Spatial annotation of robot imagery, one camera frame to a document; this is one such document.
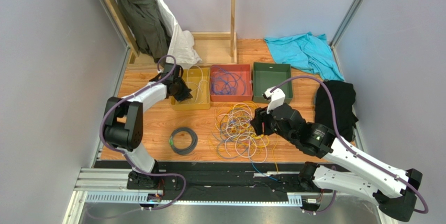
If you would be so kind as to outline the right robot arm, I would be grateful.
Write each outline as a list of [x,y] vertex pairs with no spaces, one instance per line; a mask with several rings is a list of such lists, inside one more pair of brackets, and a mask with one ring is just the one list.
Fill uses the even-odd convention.
[[321,124],[306,122],[299,111],[288,104],[275,109],[257,108],[250,122],[257,135],[276,134],[299,151],[339,165],[339,172],[307,162],[299,180],[306,187],[344,192],[375,204],[381,212],[398,221],[408,222],[416,211],[416,191],[422,173],[390,166],[359,150]]

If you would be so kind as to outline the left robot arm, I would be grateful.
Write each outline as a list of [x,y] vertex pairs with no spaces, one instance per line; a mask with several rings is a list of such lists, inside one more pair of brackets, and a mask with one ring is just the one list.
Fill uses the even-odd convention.
[[141,143],[143,114],[156,103],[169,97],[182,102],[192,98],[191,89],[182,78],[184,69],[174,63],[166,63],[163,71],[138,91],[106,102],[99,137],[104,146],[120,152],[132,169],[140,174],[156,176],[157,161]]

